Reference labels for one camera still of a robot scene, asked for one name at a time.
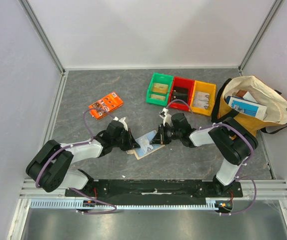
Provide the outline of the yellow canvas tote bag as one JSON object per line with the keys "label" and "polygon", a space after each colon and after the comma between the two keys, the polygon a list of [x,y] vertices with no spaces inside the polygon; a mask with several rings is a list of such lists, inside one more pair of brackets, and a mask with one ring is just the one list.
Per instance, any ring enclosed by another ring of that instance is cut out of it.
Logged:
{"label": "yellow canvas tote bag", "polygon": [[287,128],[287,100],[254,75],[229,78],[219,89],[211,113],[213,123],[232,117],[253,136]]}

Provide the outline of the blue white box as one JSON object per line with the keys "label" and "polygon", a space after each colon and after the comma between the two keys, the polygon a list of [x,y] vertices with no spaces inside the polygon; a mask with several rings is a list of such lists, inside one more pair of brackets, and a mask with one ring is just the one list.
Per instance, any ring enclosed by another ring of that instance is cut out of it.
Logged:
{"label": "blue white box", "polygon": [[236,96],[228,96],[226,98],[226,103],[234,110],[239,113],[255,117],[259,120],[264,120],[267,116],[267,106],[245,100]]}

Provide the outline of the beige card holder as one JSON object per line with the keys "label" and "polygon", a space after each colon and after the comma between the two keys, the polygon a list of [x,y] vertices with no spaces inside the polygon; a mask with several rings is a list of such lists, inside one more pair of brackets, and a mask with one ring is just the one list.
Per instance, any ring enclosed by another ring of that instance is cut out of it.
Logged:
{"label": "beige card holder", "polygon": [[164,147],[164,145],[160,144],[150,144],[150,141],[146,136],[139,137],[136,141],[139,144],[139,148],[127,150],[126,153],[128,155],[134,155],[137,160],[140,160]]}

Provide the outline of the brown box in bag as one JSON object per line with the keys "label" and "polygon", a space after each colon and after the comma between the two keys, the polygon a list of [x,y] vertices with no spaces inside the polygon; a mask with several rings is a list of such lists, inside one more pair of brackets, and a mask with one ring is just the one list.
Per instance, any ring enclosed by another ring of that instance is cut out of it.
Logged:
{"label": "brown box in bag", "polygon": [[247,91],[245,91],[245,90],[239,90],[239,91],[235,94],[235,96],[243,99],[243,98],[244,98],[244,95],[246,95],[246,94],[247,94]]}

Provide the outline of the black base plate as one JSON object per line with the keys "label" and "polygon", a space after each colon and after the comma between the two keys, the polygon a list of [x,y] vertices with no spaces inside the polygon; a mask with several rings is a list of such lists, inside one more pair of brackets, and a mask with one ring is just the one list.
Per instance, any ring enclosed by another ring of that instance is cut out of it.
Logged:
{"label": "black base plate", "polygon": [[98,179],[80,190],[90,197],[115,203],[201,203],[206,198],[242,198],[239,182],[227,191],[217,191],[212,181],[200,179]]}

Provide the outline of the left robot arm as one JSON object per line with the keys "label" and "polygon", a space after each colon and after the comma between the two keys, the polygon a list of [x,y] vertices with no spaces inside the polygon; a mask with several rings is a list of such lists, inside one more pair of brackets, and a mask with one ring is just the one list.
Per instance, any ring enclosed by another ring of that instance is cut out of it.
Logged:
{"label": "left robot arm", "polygon": [[114,118],[105,130],[86,141],[58,143],[54,139],[48,140],[28,164],[25,172],[35,181],[37,188],[47,193],[60,186],[74,187],[86,197],[92,194],[94,185],[83,171],[69,172],[73,163],[103,157],[114,148],[127,152],[139,147],[125,118]]}

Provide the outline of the black card in red bin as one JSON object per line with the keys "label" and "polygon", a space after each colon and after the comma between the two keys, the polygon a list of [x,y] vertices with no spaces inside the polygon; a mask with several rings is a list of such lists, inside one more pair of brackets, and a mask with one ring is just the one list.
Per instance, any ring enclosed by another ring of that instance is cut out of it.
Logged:
{"label": "black card in red bin", "polygon": [[178,94],[188,95],[189,89],[185,87],[174,86],[173,91]]}

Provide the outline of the green plastic bin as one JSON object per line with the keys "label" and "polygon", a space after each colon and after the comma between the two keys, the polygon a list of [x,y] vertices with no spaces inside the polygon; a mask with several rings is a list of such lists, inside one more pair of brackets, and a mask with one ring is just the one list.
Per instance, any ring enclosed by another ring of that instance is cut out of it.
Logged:
{"label": "green plastic bin", "polygon": [[154,72],[146,92],[146,102],[165,107],[173,85],[174,76]]}

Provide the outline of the white VIP card from holder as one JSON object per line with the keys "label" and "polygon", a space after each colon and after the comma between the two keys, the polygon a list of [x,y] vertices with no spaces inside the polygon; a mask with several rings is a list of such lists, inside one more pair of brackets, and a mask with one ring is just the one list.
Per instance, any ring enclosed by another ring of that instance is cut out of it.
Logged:
{"label": "white VIP card from holder", "polygon": [[157,132],[153,130],[136,139],[136,142],[140,145],[140,148],[135,149],[135,152],[138,156],[141,157],[147,155],[150,152],[157,150],[159,147],[161,147],[160,144],[150,144],[150,141],[153,139],[156,133]]}

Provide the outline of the orange snack box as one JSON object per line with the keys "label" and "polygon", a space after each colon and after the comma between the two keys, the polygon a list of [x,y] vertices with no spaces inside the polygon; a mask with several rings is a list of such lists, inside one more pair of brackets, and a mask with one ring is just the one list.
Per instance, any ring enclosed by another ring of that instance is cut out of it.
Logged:
{"label": "orange snack box", "polygon": [[108,115],[105,111],[111,113],[123,106],[123,104],[123,100],[115,92],[111,92],[105,97],[89,105],[88,108],[89,113],[97,120],[100,120]]}

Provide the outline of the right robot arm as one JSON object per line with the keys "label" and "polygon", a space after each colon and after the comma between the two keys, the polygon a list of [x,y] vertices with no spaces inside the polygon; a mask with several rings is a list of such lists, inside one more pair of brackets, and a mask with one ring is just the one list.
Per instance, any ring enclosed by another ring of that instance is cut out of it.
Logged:
{"label": "right robot arm", "polygon": [[208,128],[192,128],[183,113],[160,113],[163,123],[150,141],[151,145],[168,145],[179,140],[185,147],[196,148],[214,144],[223,156],[223,162],[212,182],[213,193],[224,197],[237,180],[241,166],[253,156],[257,139],[233,117],[214,123]]}

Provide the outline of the yellow plastic bin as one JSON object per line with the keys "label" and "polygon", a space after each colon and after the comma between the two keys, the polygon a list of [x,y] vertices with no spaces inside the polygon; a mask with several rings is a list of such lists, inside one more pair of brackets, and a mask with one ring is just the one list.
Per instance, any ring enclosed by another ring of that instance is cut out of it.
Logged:
{"label": "yellow plastic bin", "polygon": [[210,116],[212,114],[217,86],[213,83],[195,80],[190,108],[193,113]]}

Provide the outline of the gold card in green bin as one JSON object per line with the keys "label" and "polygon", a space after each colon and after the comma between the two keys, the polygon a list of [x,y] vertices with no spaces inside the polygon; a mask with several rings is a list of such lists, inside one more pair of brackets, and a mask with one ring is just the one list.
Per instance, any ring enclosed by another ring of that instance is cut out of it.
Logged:
{"label": "gold card in green bin", "polygon": [[154,93],[160,93],[160,94],[167,94],[169,90],[168,84],[158,83],[155,82],[152,86],[152,92]]}

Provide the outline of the red plastic bin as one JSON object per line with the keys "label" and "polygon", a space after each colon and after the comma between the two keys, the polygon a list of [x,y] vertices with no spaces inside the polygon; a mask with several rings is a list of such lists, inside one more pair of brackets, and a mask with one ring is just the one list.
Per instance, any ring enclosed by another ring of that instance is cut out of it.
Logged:
{"label": "red plastic bin", "polygon": [[168,103],[173,100],[177,101],[173,102],[169,108],[189,112],[188,105],[191,104],[194,87],[195,80],[175,76],[170,89]]}

